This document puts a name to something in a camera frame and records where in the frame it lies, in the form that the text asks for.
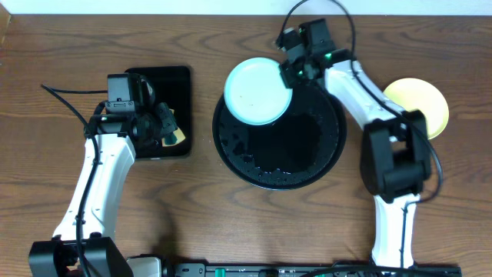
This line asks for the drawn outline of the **green yellow sponge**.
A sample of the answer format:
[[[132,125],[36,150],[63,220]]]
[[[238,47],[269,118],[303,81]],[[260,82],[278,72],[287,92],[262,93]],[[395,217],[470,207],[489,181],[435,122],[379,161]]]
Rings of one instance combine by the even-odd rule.
[[[162,114],[163,118],[161,119],[161,130],[159,131],[159,135],[163,147],[178,145],[186,139],[183,131],[178,127],[174,113],[175,111],[173,109],[168,109]]]

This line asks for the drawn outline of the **yellow plate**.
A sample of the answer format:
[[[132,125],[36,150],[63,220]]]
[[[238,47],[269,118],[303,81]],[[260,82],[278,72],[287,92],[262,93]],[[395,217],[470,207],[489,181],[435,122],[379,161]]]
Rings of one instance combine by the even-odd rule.
[[[419,78],[401,78],[389,84],[384,94],[408,112],[420,110],[427,123],[427,137],[436,138],[449,121],[449,107],[443,94]]]

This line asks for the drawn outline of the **light blue plate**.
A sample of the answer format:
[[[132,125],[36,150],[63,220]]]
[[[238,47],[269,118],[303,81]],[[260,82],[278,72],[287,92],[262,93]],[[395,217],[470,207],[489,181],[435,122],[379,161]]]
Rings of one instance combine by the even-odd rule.
[[[267,125],[291,104],[293,90],[281,78],[280,64],[270,58],[250,58],[236,65],[224,84],[229,112],[247,125]]]

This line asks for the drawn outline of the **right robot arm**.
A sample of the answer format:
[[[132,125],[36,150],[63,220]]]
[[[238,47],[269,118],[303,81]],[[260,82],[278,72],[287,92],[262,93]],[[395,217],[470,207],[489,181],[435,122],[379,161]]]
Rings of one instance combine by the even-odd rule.
[[[372,260],[378,266],[411,268],[416,204],[431,174],[424,115],[385,96],[347,49],[320,55],[290,50],[280,70],[286,87],[319,86],[361,127],[360,173],[375,204]]]

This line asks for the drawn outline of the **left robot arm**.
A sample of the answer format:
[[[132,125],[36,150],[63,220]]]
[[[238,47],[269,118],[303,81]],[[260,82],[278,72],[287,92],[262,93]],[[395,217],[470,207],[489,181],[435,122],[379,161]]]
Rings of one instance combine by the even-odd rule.
[[[34,242],[28,263],[34,276],[173,276],[158,255],[125,258],[115,244],[121,193],[139,145],[156,145],[176,130],[164,103],[131,107],[106,102],[86,124],[85,161],[61,223],[48,241]]]

